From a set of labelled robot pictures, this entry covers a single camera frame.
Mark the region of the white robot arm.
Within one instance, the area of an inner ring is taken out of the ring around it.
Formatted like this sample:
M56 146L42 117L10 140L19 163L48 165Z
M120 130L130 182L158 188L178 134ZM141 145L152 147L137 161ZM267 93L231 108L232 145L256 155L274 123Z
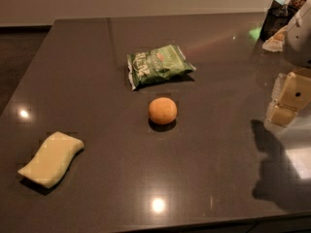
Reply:
M311 102L311 0L307 0L290 20L285 33L285 59L294 69L275 80L266 121L288 126Z

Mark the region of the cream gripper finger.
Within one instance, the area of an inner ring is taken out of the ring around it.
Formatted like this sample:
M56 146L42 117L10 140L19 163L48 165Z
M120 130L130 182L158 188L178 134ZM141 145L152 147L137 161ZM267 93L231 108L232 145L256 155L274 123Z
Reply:
M265 120L271 124L286 127L294 120L296 115L297 112L281 107L272 101L268 105Z
M311 101L311 70L295 68L280 73L272 90L272 100L279 106L300 111Z

